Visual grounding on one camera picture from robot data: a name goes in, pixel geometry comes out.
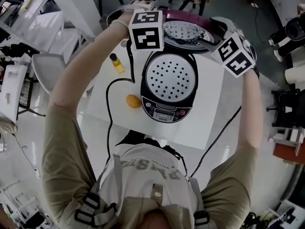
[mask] control panel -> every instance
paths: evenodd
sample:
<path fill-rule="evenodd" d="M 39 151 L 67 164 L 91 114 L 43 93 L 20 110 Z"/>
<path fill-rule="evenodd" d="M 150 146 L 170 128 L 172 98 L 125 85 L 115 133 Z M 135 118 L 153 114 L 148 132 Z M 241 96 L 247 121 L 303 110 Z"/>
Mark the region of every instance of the control panel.
<path fill-rule="evenodd" d="M 164 122 L 174 123 L 182 120 L 187 116 L 191 107 L 180 108 L 175 106 L 169 106 L 165 104 L 156 103 L 146 97 L 142 96 L 142 106 L 145 112 L 152 119 Z"/>

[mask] white t-shirt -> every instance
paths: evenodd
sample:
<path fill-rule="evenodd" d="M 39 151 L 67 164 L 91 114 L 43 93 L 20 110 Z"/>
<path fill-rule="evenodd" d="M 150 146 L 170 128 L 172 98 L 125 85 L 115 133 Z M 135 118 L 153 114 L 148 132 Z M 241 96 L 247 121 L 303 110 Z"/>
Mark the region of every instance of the white t-shirt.
<path fill-rule="evenodd" d="M 153 185 L 158 184 L 163 186 L 162 206 L 177 204 L 187 208 L 191 225 L 194 225 L 197 198 L 189 182 L 178 170 L 178 159 L 169 152 L 148 144 L 122 144 L 118 148 L 117 154 L 121 157 L 122 165 L 122 192 L 116 214 L 120 214 L 124 198 L 150 198 Z M 109 205 L 118 202 L 112 158 L 108 170 L 99 194 Z"/>

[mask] floor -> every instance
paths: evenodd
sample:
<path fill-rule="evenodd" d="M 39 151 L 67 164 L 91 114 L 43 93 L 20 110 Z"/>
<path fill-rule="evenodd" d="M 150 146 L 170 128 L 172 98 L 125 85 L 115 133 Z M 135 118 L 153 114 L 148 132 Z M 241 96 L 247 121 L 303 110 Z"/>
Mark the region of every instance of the floor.
<path fill-rule="evenodd" d="M 161 4 L 167 4 L 167 0 L 159 0 Z M 173 8 L 177 8 L 178 1 L 174 0 Z M 262 10 L 258 13 L 258 28 L 261 38 L 267 38 L 269 34 L 277 29 L 275 20 L 271 17 L 270 12 L 265 8 L 263 1 L 259 6 Z M 118 7 L 117 0 L 103 0 L 103 9 L 105 14 Z M 209 16 L 219 15 L 227 16 L 234 20 L 236 24 L 244 30 L 248 37 L 256 47 L 258 53 L 257 66 L 262 75 L 260 78 L 264 108 L 272 105 L 273 100 L 270 94 L 271 90 L 287 88 L 283 80 L 283 71 L 287 66 L 285 63 L 280 64 L 273 58 L 269 48 L 265 43 L 260 43 L 254 28 L 255 9 L 249 7 L 243 0 L 216 0 L 206 6 L 205 14 Z M 242 78 L 235 79 L 227 71 L 224 73 L 224 81 L 218 108 L 215 115 L 213 127 L 209 137 L 208 145 L 212 143 L 225 123 L 232 117 L 241 104 L 241 84 Z M 34 87 L 31 107 L 39 112 L 45 113 L 49 96 L 37 83 Z M 77 119 L 81 127 L 81 131 L 85 142 L 88 145 L 88 155 L 92 163 L 93 170 L 98 176 L 102 171 L 104 162 L 107 158 L 106 152 L 106 133 L 108 123 L 101 121 L 86 114 L 86 106 L 88 99 L 83 98 L 78 108 Z M 264 140 L 257 160 L 257 166 L 254 177 L 254 188 L 252 192 L 252 208 L 251 210 L 260 214 L 266 208 L 274 208 L 282 195 L 289 178 L 294 169 L 294 165 L 283 162 L 283 160 L 272 155 L 275 144 L 267 142 L 273 129 L 271 123 L 274 119 L 274 113 L 264 112 Z M 25 155 L 31 164 L 40 170 L 42 145 L 43 145 L 43 129 L 44 118 L 31 113 L 24 113 L 19 116 L 17 139 L 20 146 L 26 146 Z M 207 155 L 202 166 L 196 173 L 200 188 L 204 188 L 207 184 L 210 171 L 224 162 L 231 156 L 236 148 L 237 134 L 239 126 L 239 115 L 232 121 L 216 145 Z M 110 145 L 114 146 L 120 142 L 128 133 L 128 129 L 114 126 L 110 136 Z M 23 155 L 16 139 L 4 134 L 7 145 L 7 151 L 0 153 L 0 186 L 10 183 L 13 180 L 20 179 L 22 190 L 27 196 L 37 196 L 39 204 L 43 210 L 48 213 L 42 191 L 39 173 L 35 172 L 26 157 Z M 181 155 L 184 156 L 189 172 L 194 171 L 203 151 L 187 146 L 171 144 Z"/>
<path fill-rule="evenodd" d="M 130 3 L 134 0 L 123 0 L 124 3 Z M 206 4 L 203 15 L 207 18 L 213 16 L 222 16 L 231 19 L 241 30 L 243 30 L 246 39 L 255 47 L 257 52 L 256 66 L 266 77 L 278 84 L 281 88 L 287 90 L 289 86 L 284 79 L 284 71 L 290 66 L 289 61 L 284 58 L 279 62 L 274 54 L 273 47 L 270 47 L 267 38 L 279 27 L 267 0 L 255 0 L 259 8 L 252 7 L 246 0 L 213 0 Z M 180 0 L 173 0 L 170 9 L 178 9 L 182 4 Z M 157 6 L 168 6 L 168 0 L 157 0 Z M 102 0 L 103 18 L 105 18 L 120 6 L 119 0 Z M 190 11 L 191 4 L 184 9 Z"/>
<path fill-rule="evenodd" d="M 278 86 L 268 78 L 261 75 L 261 90 L 263 96 L 264 108 L 273 104 L 271 90 L 278 89 Z M 209 137 L 208 145 L 212 143 L 225 123 L 232 117 L 241 104 L 241 84 L 242 79 L 235 79 L 228 72 L 224 73 L 224 81 L 214 124 Z M 31 106 L 39 113 L 45 113 L 49 96 L 37 83 L 34 87 Z M 77 120 L 85 142 L 88 145 L 88 155 L 95 172 L 98 176 L 103 164 L 107 158 L 106 151 L 106 133 L 108 123 L 86 114 L 88 99 L 83 98 L 78 108 Z M 274 149 L 273 142 L 267 142 L 267 137 L 272 132 L 271 123 L 274 113 L 264 112 L 264 140 L 257 160 L 257 167 L 254 177 L 254 188 L 252 192 L 252 211 L 260 214 L 266 208 L 274 208 L 282 195 L 294 165 L 283 162 L 283 160 L 272 155 Z M 17 139 L 21 146 L 26 146 L 25 154 L 31 161 L 32 166 L 40 170 L 44 117 L 39 117 L 29 112 L 21 114 L 17 121 L 18 132 Z M 202 166 L 196 173 L 200 188 L 204 188 L 209 180 L 210 171 L 230 157 L 236 148 L 237 134 L 239 126 L 239 115 L 232 121 L 215 146 L 211 149 L 205 158 Z M 114 146 L 120 142 L 128 133 L 128 129 L 113 126 L 110 145 Z M 29 197 L 37 196 L 40 206 L 48 213 L 43 193 L 41 190 L 39 175 L 35 172 L 22 150 L 18 146 L 16 139 L 4 134 L 7 145 L 7 151 L 0 153 L 0 186 L 8 184 L 13 180 L 20 179 L 22 190 L 26 191 Z M 169 143 L 185 158 L 189 173 L 194 171 L 199 162 L 203 151 L 183 145 Z"/>

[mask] person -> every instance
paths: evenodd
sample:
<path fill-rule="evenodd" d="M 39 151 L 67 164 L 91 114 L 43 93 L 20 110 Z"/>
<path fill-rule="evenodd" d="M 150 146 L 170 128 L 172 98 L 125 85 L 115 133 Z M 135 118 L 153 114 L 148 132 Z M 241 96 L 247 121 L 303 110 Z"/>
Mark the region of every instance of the person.
<path fill-rule="evenodd" d="M 118 20 L 128 24 L 131 16 L 132 12 L 126 11 Z M 88 224 L 125 229 L 201 228 L 194 214 L 203 202 L 208 228 L 239 228 L 250 209 L 263 130 L 260 85 L 252 69 L 243 76 L 236 152 L 211 172 L 201 193 L 178 169 L 174 155 L 138 133 L 132 138 L 128 135 L 116 146 L 118 151 L 109 162 L 101 186 L 101 177 L 96 180 L 76 120 L 77 106 L 103 61 L 127 36 L 123 23 L 112 23 L 71 61 L 51 94 L 42 186 L 54 221 L 61 229 L 90 228 Z"/>
<path fill-rule="evenodd" d="M 299 15 L 299 21 L 301 22 L 301 26 L 303 26 L 303 30 L 305 30 L 305 4 L 297 5 L 297 14 Z M 271 38 L 268 40 L 270 46 L 276 46 L 279 42 L 284 40 L 287 37 L 285 26 L 282 27 L 279 31 L 272 34 Z M 283 57 L 287 54 L 290 54 L 294 49 L 301 47 L 305 44 L 305 38 L 299 41 L 290 40 L 285 45 L 278 48 L 278 50 L 274 50 L 274 55 L 278 59 L 279 62 L 283 61 Z"/>

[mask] white table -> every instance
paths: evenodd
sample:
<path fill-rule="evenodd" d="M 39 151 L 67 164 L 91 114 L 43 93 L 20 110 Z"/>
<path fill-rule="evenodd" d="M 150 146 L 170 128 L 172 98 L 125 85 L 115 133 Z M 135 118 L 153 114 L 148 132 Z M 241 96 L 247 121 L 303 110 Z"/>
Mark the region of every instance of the white table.
<path fill-rule="evenodd" d="M 130 78 L 130 64 L 126 48 L 120 44 L 113 50 L 122 62 L 125 72 L 118 74 L 109 57 L 102 64 L 96 77 L 87 113 L 110 121 L 105 92 L 108 84 L 116 78 Z M 131 109 L 126 97 L 134 94 L 140 98 L 140 85 L 144 64 L 150 52 L 133 52 L 135 84 L 116 82 L 109 90 L 109 104 L 113 123 L 137 132 L 162 138 L 178 144 L 205 149 L 213 125 L 223 82 L 224 68 L 209 59 L 210 53 L 195 55 L 199 83 L 193 108 L 181 121 L 172 124 L 160 123 L 151 119 L 143 108 Z"/>

